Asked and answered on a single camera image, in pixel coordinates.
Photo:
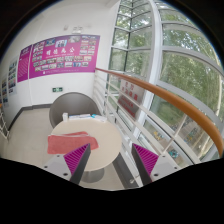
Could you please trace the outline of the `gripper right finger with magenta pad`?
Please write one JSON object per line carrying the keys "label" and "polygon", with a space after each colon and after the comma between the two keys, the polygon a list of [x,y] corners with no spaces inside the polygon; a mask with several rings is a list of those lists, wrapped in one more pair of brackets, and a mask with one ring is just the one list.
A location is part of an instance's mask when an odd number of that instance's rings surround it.
{"label": "gripper right finger with magenta pad", "polygon": [[137,144],[132,144],[131,153],[143,185],[148,185],[179,170],[179,166],[166,155],[158,156]]}

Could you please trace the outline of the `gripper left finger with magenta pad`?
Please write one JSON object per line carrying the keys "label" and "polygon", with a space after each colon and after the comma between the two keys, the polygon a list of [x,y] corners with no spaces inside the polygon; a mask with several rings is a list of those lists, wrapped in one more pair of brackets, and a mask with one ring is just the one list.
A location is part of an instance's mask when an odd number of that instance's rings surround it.
{"label": "gripper left finger with magenta pad", "polygon": [[90,145],[86,144],[67,154],[54,155],[43,166],[43,169],[78,185],[84,173],[90,154]]}

